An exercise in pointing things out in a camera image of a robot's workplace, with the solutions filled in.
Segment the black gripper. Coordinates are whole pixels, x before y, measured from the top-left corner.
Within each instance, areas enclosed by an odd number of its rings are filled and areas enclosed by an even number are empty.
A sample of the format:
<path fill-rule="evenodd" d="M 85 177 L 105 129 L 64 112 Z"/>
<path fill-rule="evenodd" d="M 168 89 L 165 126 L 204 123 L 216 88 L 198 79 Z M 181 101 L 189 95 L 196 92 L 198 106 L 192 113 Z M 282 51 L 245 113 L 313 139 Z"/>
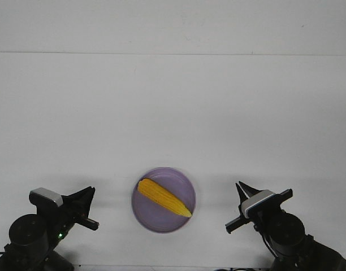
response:
<path fill-rule="evenodd" d="M 235 183 L 235 185 L 240 198 L 240 204 L 238 207 L 239 217 L 225 224 L 228 234 L 231 234 L 234 230 L 250 222 L 254 223 L 255 231 L 264 234 L 265 226 L 268 224 L 269 218 L 274 214 L 281 212 L 282 209 L 280 205 L 293 196 L 292 189 L 287 189 L 278 194 L 275 193 L 273 197 L 251 209 L 248 212 L 249 218 L 245 218 L 241 211 L 241 203 L 260 193 L 262 190 L 255 189 L 241 181 L 239 181 L 239 184 Z"/>
<path fill-rule="evenodd" d="M 90 230 L 97 230 L 99 222 L 89 218 L 90 207 L 96 189 L 88 186 L 71 195 L 63 195 L 63 204 L 58 208 L 56 230 L 71 229 L 79 224 Z"/>

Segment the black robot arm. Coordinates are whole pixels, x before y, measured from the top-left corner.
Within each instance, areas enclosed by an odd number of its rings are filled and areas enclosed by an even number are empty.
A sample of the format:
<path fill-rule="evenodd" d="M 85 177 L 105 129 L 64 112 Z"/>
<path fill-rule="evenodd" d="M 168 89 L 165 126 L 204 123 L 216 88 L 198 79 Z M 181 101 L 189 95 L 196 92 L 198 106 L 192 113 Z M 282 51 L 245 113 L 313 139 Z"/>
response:
<path fill-rule="evenodd" d="M 10 242 L 0 252 L 0 270 L 74 270 L 56 246 L 76 224 L 97 230 L 89 218 L 95 188 L 88 186 L 71 195 L 39 187 L 30 191 L 36 213 L 15 220 L 9 228 Z"/>
<path fill-rule="evenodd" d="M 302 221 L 281 204 L 293 197 L 293 190 L 281 193 L 258 190 L 241 181 L 235 183 L 239 216 L 225 224 L 227 233 L 248 223 L 258 232 L 274 261 L 270 270 L 346 270 L 340 253 L 305 233 Z"/>

